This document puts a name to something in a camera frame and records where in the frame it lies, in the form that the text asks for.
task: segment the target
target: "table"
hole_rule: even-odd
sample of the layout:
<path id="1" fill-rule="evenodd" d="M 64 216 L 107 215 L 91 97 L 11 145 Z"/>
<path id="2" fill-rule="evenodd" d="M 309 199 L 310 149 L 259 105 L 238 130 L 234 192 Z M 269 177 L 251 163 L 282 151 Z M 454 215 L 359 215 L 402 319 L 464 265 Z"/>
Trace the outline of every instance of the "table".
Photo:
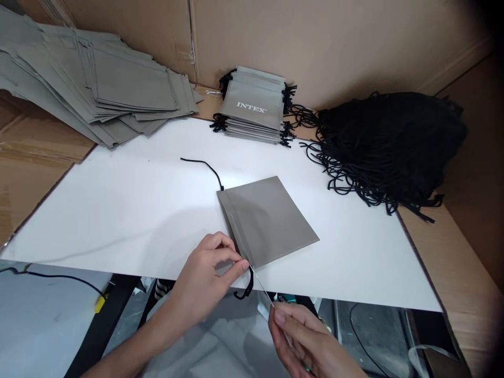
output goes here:
<path id="1" fill-rule="evenodd" d="M 328 176 L 299 141 L 288 149 L 171 121 L 115 151 L 96 148 L 74 166 L 7 246 L 2 258 L 177 279 L 207 233 L 226 232 L 215 192 L 278 175 L 320 242 L 257 269 L 268 291 L 441 311 L 396 216 Z M 244 288 L 248 274 L 234 284 Z M 260 289 L 257 282 L 255 289 Z"/>

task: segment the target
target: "cardboard box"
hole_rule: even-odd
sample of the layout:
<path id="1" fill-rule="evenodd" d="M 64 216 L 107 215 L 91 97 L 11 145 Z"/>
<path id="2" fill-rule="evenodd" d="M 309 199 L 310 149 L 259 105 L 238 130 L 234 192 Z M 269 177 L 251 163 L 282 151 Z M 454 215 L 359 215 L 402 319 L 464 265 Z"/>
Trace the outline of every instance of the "cardboard box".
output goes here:
<path id="1" fill-rule="evenodd" d="M 351 98 L 367 97 L 376 90 L 420 91 L 434 95 L 487 57 L 492 49 L 490 38 L 475 17 L 470 2 L 19 2 L 38 22 L 61 24 L 61 20 L 66 19 L 79 28 L 118 34 L 131 47 L 152 54 L 157 61 L 179 73 L 188 74 L 192 82 L 199 83 L 197 90 L 205 97 L 199 104 L 198 117 L 203 119 L 211 119 L 222 102 L 219 96 L 205 94 L 205 87 L 218 87 L 218 79 L 235 65 L 285 76 L 289 83 L 298 85 L 295 103 L 322 109 Z M 53 7 L 44 8 L 44 4 Z M 44 9 L 49 8 L 63 11 L 60 15 L 47 14 Z M 503 303 L 502 293 L 494 282 L 502 285 L 502 275 L 496 268 L 497 263 L 502 263 L 499 260 L 502 244 L 492 239 L 502 229 L 502 214 L 495 209 L 502 201 L 502 184 L 491 179 L 492 188 L 487 196 L 484 184 L 498 166 L 488 167 L 490 171 L 484 170 L 485 175 L 479 174 L 477 168 L 490 160 L 501 160 L 486 155 L 485 147 L 479 146 L 475 152 L 476 145 L 471 141 L 472 134 L 479 134 L 476 140 L 484 141 L 484 135 L 496 135 L 500 130 L 497 127 L 502 124 L 500 121 L 480 116 L 486 103 L 477 102 L 478 97 L 488 98 L 486 87 L 494 88 L 490 84 L 477 83 L 482 80 L 490 83 L 493 75 L 491 70 L 470 71 L 443 92 L 466 108 L 465 120 L 470 128 L 469 147 L 464 146 L 460 156 L 450 165 L 442 188 L 455 220 L 445 206 L 425 209 L 426 215 L 436 219 L 434 225 L 421 221 L 409 211 L 400 210 L 405 230 L 443 304 L 453 335 L 474 376 L 482 374 L 491 357 L 499 329 L 498 311 Z M 16 117 L 15 110 L 9 107 L 2 109 L 1 115 L 2 124 L 9 124 Z M 314 129 L 297 130 L 304 139 L 313 138 L 313 132 Z M 11 150 L 0 151 L 4 154 L 0 166 L 7 176 L 13 176 L 14 169 L 19 169 L 26 172 L 27 177 L 0 186 L 2 209 L 9 209 L 2 212 L 2 228 L 18 227 L 23 215 L 43 198 L 42 192 L 50 190 L 57 177 L 85 155 L 83 146 L 80 146 L 80 153 L 72 156 L 71 149 L 61 145 L 49 148 L 48 139 L 42 134 L 36 139 L 46 142 L 27 142 L 13 132 L 6 139 Z M 41 152 L 54 148 L 56 157 Z M 36 156 L 37 160 L 33 160 L 32 165 L 26 156 Z M 469 167 L 469 174 L 464 175 L 465 167 Z M 36 194 L 26 189 L 33 185 L 32 180 L 39 183 Z M 21 195 L 13 199 L 11 185 L 25 192 L 19 189 Z M 24 197 L 34 199 L 23 207 L 20 202 Z M 488 224 L 496 228 L 474 227 L 475 212 L 479 214 L 482 208 Z"/>
<path id="2" fill-rule="evenodd" d="M 0 91 L 0 146 L 3 245 L 94 143 L 31 102 Z"/>

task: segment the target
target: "tangled black strings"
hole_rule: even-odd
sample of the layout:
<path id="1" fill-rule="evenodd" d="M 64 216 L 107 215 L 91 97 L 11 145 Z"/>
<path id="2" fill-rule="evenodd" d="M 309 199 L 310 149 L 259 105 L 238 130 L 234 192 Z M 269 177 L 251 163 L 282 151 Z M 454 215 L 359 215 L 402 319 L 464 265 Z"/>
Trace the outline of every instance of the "tangled black strings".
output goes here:
<path id="1" fill-rule="evenodd" d="M 236 68 L 229 71 L 227 74 L 222 76 L 219 80 L 219 89 L 222 93 L 222 98 L 226 96 L 227 87 L 229 87 L 229 82 L 233 79 L 233 72 L 236 72 Z"/>
<path id="2" fill-rule="evenodd" d="M 296 89 L 298 86 L 288 86 L 285 84 L 285 87 L 282 91 L 283 95 L 283 113 L 289 114 L 290 108 L 292 107 L 292 97 L 296 94 Z"/>
<path id="3" fill-rule="evenodd" d="M 434 223 L 420 208 L 441 206 L 442 195 L 429 197 L 467 133 L 460 112 L 446 101 L 376 92 L 318 113 L 293 105 L 291 114 L 293 127 L 317 128 L 317 141 L 300 145 L 331 176 L 329 190 L 356 192 L 368 206 L 385 203 L 389 215 L 403 205 Z"/>
<path id="4" fill-rule="evenodd" d="M 295 121 L 292 122 L 292 127 L 296 128 L 301 125 L 308 129 L 314 129 L 319 125 L 319 119 L 317 118 L 318 112 L 314 112 L 312 109 L 306 108 L 300 104 L 292 104 L 290 107 L 288 115 L 294 116 Z"/>
<path id="5" fill-rule="evenodd" d="M 219 175 L 217 174 L 217 172 L 215 171 L 215 169 L 213 169 L 210 164 L 208 164 L 206 161 L 203 161 L 203 160 L 191 160 L 191 159 L 184 159 L 183 157 L 180 158 L 180 160 L 182 161 L 186 161 L 186 162 L 192 162 L 192 163 L 203 163 L 203 164 L 206 164 L 206 166 L 208 168 L 210 168 L 212 170 L 212 172 L 215 174 L 215 176 L 217 177 L 217 180 L 219 181 L 219 187 L 220 187 L 220 190 L 223 191 L 224 190 L 224 187 L 222 186 L 222 183 L 221 183 L 221 178 L 219 177 Z M 233 293 L 233 295 L 238 298 L 239 300 L 242 300 L 244 299 L 245 297 L 248 297 L 250 295 L 250 293 L 252 292 L 252 288 L 254 287 L 254 272 L 252 271 L 252 265 L 249 265 L 248 267 L 248 270 L 250 271 L 250 281 L 248 282 L 248 285 L 247 285 L 247 288 L 245 289 L 245 291 L 243 292 L 243 295 L 240 297 L 238 295 L 238 291 L 235 291 Z"/>
<path id="6" fill-rule="evenodd" d="M 229 117 L 220 113 L 215 113 L 214 114 L 214 123 L 210 125 L 211 129 L 214 129 L 214 132 L 219 132 L 226 130 L 226 120 Z"/>

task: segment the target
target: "finger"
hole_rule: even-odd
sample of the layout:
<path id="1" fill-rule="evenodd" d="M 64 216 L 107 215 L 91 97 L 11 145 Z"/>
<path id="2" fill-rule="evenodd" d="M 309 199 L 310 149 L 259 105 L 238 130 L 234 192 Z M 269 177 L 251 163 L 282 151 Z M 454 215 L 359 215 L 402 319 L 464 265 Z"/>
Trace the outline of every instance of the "finger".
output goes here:
<path id="1" fill-rule="evenodd" d="M 277 305 L 277 309 L 282 310 L 287 315 L 296 319 L 305 327 L 308 327 L 317 332 L 328 333 L 328 329 L 322 324 L 322 322 L 313 313 L 303 306 L 302 304 L 285 303 L 280 302 Z"/>
<path id="2" fill-rule="evenodd" d="M 249 263 L 247 260 L 240 260 L 232 267 L 228 269 L 222 276 L 219 277 L 219 280 L 223 283 L 226 290 L 236 281 L 240 276 L 248 269 Z"/>
<path id="3" fill-rule="evenodd" d="M 296 319 L 285 314 L 279 307 L 275 309 L 274 320 L 282 331 L 292 336 L 310 352 L 314 353 L 317 349 L 319 332 L 305 327 Z"/>
<path id="4" fill-rule="evenodd" d="M 277 351 L 278 358 L 285 366 L 291 377 L 304 377 L 307 376 L 306 370 L 301 365 L 301 362 L 294 356 L 292 350 L 287 344 L 284 332 L 278 328 L 274 321 L 274 309 L 270 308 L 268 327 L 273 339 L 273 344 Z"/>
<path id="5" fill-rule="evenodd" d="M 208 251 L 211 254 L 211 261 L 213 266 L 215 267 L 221 261 L 240 261 L 243 259 L 238 253 L 233 251 L 230 248 L 220 248 Z"/>
<path id="6" fill-rule="evenodd" d="M 223 246 L 224 248 L 229 248 L 232 251 L 236 252 L 235 243 L 231 240 L 231 238 L 222 232 L 216 232 L 207 241 L 207 245 L 205 245 L 206 249 L 216 249 L 219 246 Z"/>

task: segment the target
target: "stack of gray bags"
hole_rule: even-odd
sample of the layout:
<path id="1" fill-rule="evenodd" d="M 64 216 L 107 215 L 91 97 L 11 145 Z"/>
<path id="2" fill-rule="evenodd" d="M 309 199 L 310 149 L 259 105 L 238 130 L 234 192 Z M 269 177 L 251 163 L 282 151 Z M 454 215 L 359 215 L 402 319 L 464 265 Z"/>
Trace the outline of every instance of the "stack of gray bags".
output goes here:
<path id="1" fill-rule="evenodd" d="M 229 137 L 289 146 L 292 128 L 283 116 L 295 86 L 288 87 L 281 76 L 242 66 L 220 83 L 224 103 L 214 115 L 215 132 L 225 130 Z"/>
<path id="2" fill-rule="evenodd" d="M 186 75 L 119 36 L 37 24 L 0 6 L 0 89 L 113 148 L 198 112 Z"/>

